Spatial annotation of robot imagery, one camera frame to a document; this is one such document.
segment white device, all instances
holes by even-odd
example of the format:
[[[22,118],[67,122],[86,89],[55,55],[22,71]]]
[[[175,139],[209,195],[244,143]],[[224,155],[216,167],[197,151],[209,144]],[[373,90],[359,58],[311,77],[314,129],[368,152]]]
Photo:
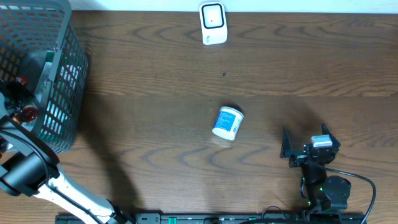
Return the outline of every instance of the white device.
[[[228,31],[224,5],[221,2],[203,3],[199,13],[203,43],[211,45],[226,42]]]

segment table surface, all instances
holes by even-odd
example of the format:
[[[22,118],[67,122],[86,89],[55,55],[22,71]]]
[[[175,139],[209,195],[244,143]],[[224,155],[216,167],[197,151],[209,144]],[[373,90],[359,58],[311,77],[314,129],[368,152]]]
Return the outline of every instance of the table surface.
[[[326,123],[329,166],[369,177],[369,223],[398,219],[398,16],[228,13],[228,40],[204,46],[198,13],[74,12],[91,55],[75,145],[60,155],[81,185],[129,211],[295,210],[300,169],[279,158],[282,128],[301,149]],[[211,133],[239,105],[235,141]],[[352,183],[349,212],[371,186]],[[65,211],[0,193],[1,223],[53,223]]]

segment plastic basket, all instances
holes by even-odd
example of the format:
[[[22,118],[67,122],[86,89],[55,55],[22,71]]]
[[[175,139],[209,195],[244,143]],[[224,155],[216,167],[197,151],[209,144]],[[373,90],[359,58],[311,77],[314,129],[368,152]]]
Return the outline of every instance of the plastic basket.
[[[72,146],[88,70],[71,13],[68,1],[0,0],[0,78],[29,79],[39,115],[24,127],[56,153]]]

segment blue label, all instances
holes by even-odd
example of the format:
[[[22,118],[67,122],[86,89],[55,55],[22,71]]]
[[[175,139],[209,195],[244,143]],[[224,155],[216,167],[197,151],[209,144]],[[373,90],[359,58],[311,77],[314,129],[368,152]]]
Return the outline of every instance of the blue label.
[[[231,113],[221,111],[218,115],[217,122],[214,127],[224,129],[226,131],[231,131],[235,117],[236,116]]]

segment wooden table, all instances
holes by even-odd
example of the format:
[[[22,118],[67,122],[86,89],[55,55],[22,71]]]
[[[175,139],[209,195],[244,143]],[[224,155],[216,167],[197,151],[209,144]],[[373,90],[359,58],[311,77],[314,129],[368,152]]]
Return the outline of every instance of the wooden table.
[[[66,172],[130,211],[294,210],[300,169],[279,159],[282,128],[301,149],[325,122],[341,142],[330,167],[377,186],[369,223],[398,220],[398,16],[228,13],[228,41],[204,46],[199,13],[74,12],[91,73]],[[220,106],[245,119],[211,133]],[[349,212],[371,187],[352,183]],[[65,212],[0,193],[1,223]]]

